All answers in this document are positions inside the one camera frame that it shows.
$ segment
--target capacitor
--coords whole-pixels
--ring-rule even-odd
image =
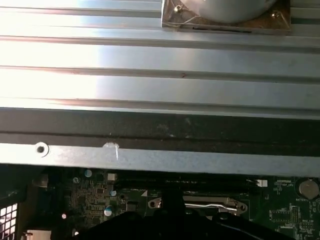
[[[106,217],[110,217],[112,215],[112,207],[111,206],[107,206],[104,211],[103,211],[103,214],[106,216]]]
[[[315,199],[320,194],[320,188],[317,182],[312,179],[305,180],[299,185],[299,193],[309,199]]]
[[[78,184],[78,183],[80,183],[80,178],[78,178],[78,177],[75,176],[75,177],[72,179],[72,181],[73,181],[74,184]]]
[[[110,191],[110,196],[115,197],[117,195],[117,191]]]
[[[92,171],[90,169],[87,169],[84,171],[84,175],[87,177],[87,178],[90,178],[92,176]]]

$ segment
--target microchip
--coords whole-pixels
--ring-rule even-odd
[[[289,223],[291,221],[291,214],[288,211],[274,211],[272,212],[272,221],[277,223]]]
[[[96,176],[96,180],[99,181],[99,182],[103,182],[105,180],[105,177],[102,174],[98,174]]]
[[[86,196],[79,196],[77,199],[78,205],[83,205],[86,203]]]
[[[128,201],[126,203],[127,212],[136,212],[138,208],[138,203],[136,201]]]
[[[94,224],[94,225],[100,224],[100,217],[94,217],[94,218],[92,219],[92,224]]]

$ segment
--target screw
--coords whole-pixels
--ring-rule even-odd
[[[181,5],[177,5],[177,6],[175,6],[175,8],[174,8],[174,12],[175,12],[176,14],[181,13],[181,12],[182,12],[182,6],[181,6]]]
[[[76,176],[73,178],[72,181],[73,181],[74,184],[80,183],[80,179],[78,177],[76,177]]]

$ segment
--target green circuit board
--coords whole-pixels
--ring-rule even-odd
[[[148,202],[160,197],[160,192],[150,189],[115,192],[116,175],[105,170],[96,170],[90,177],[84,176],[84,169],[77,174],[76,181],[74,171],[73,176],[69,174],[63,185],[65,204],[76,213],[68,221],[76,229],[93,227],[126,211],[151,216],[154,210],[148,207]],[[248,206],[241,216],[297,240],[320,240],[319,193],[309,200],[298,189],[306,181],[319,187],[319,179],[264,177],[262,181],[263,185],[257,186],[259,194],[228,196]],[[112,208],[109,214],[105,214],[107,207]]]

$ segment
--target ribbed metal sheet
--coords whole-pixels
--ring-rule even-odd
[[[320,0],[290,36],[161,28],[161,2],[2,0],[0,107],[320,119]]]

